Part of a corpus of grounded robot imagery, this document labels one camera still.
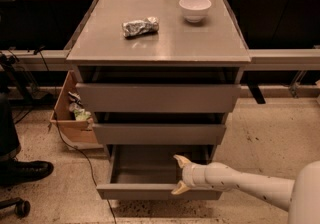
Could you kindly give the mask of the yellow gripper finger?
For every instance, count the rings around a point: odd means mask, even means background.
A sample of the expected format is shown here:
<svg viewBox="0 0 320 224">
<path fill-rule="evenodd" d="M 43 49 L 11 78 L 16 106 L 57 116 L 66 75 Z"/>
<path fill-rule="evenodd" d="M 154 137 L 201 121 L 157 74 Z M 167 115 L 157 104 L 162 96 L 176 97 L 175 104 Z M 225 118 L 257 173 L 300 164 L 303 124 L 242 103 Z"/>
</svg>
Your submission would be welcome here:
<svg viewBox="0 0 320 224">
<path fill-rule="evenodd" d="M 183 181 L 179 181 L 176 187 L 171 191 L 171 194 L 181 195 L 189 190 L 190 190 L 190 187 L 188 187 Z"/>
<path fill-rule="evenodd" d="M 179 167 L 181 169 L 183 169 L 184 167 L 186 167 L 188 164 L 191 164 L 191 161 L 186 158 L 185 156 L 182 156 L 182 155 L 177 155 L 175 154 L 174 155 L 174 159 L 177 161 Z"/>
</svg>

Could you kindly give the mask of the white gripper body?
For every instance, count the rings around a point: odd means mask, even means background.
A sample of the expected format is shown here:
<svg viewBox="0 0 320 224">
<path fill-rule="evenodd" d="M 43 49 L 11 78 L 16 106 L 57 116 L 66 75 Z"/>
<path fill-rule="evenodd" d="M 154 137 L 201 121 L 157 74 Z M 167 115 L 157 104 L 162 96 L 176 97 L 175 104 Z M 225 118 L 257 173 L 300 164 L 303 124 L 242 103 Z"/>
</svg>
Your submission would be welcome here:
<svg viewBox="0 0 320 224">
<path fill-rule="evenodd" d="M 188 163 L 182 170 L 182 181 L 189 187 L 205 187 L 207 185 L 205 179 L 205 165 Z"/>
</svg>

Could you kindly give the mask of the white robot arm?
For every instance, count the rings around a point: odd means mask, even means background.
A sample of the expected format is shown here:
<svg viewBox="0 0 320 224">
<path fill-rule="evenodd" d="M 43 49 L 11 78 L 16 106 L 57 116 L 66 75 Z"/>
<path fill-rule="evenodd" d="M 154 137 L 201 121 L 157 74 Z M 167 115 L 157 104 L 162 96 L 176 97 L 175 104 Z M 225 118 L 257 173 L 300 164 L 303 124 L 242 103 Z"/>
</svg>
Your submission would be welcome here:
<svg viewBox="0 0 320 224">
<path fill-rule="evenodd" d="M 240 172 L 212 162 L 196 164 L 175 155 L 182 179 L 173 189 L 179 195 L 193 188 L 238 189 L 288 212 L 288 224 L 320 224 L 320 162 L 306 165 L 295 180 Z"/>
</svg>

